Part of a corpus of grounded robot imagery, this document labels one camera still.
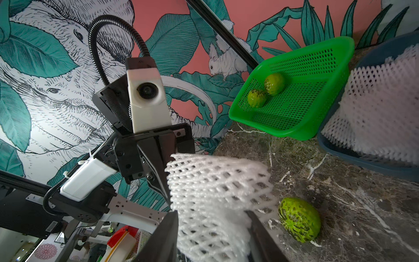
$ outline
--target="marble countertop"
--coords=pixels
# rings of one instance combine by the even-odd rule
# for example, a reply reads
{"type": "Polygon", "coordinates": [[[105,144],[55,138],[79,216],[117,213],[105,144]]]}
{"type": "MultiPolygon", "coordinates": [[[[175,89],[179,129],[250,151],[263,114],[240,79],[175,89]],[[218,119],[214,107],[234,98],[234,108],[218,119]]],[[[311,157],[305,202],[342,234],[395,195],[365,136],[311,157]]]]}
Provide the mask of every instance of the marble countertop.
{"type": "MultiPolygon", "coordinates": [[[[356,51],[350,68],[370,50],[356,51]]],[[[317,208],[322,229],[311,243],[273,221],[290,262],[419,261],[419,183],[348,164],[316,138],[279,138],[236,122],[214,155],[264,163],[278,199],[299,197],[317,208]]]]}

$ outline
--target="red object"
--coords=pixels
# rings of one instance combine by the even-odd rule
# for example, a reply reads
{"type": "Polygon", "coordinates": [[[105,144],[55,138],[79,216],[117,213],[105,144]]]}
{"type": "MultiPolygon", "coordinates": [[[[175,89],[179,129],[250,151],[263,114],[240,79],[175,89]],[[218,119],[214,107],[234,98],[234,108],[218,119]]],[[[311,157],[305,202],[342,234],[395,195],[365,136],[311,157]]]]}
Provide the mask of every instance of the red object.
{"type": "Polygon", "coordinates": [[[108,246],[114,247],[119,239],[124,235],[125,231],[128,231],[128,234],[130,234],[132,237],[135,237],[137,234],[138,228],[132,227],[132,226],[124,226],[123,228],[119,229],[111,238],[108,240],[108,246]]]}

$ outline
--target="black metal rail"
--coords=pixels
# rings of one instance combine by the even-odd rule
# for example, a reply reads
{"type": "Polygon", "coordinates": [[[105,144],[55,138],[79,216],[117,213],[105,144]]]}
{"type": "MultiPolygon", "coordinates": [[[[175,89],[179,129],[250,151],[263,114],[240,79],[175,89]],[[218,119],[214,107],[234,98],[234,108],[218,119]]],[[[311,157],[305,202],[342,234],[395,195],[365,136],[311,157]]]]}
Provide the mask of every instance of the black metal rail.
{"type": "Polygon", "coordinates": [[[51,188],[48,185],[32,181],[21,176],[16,176],[2,170],[0,170],[0,184],[42,197],[51,188]]]}
{"type": "Polygon", "coordinates": [[[259,65],[256,59],[247,52],[202,0],[186,0],[186,2],[233,48],[251,69],[255,69],[259,65]]]}

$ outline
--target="camera lens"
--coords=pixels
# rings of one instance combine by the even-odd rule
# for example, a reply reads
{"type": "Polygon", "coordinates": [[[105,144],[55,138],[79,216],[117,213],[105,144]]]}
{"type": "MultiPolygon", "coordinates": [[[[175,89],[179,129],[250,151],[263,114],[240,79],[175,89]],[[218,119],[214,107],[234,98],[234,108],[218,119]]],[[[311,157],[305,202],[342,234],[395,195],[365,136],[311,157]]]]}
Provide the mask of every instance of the camera lens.
{"type": "Polygon", "coordinates": [[[152,99],[157,96],[158,88],[155,84],[152,83],[142,83],[137,87],[137,91],[140,93],[142,98],[152,99]]]}

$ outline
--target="white squirrel illustration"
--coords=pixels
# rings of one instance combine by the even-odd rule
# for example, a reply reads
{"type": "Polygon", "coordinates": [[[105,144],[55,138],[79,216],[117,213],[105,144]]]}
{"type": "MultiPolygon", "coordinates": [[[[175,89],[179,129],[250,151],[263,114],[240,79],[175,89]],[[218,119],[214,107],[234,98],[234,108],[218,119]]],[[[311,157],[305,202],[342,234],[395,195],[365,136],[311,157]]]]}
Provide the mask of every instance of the white squirrel illustration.
{"type": "MultiPolygon", "coordinates": [[[[233,28],[234,23],[230,20],[222,20],[223,25],[227,30],[233,28]]],[[[235,74],[237,72],[247,71],[246,62],[224,41],[219,34],[216,36],[218,48],[224,53],[220,56],[217,54],[215,46],[211,43],[209,45],[209,72],[211,75],[222,74],[224,76],[223,81],[228,75],[235,74]]],[[[239,43],[250,53],[252,52],[248,43],[243,39],[236,37],[239,43]]]]}

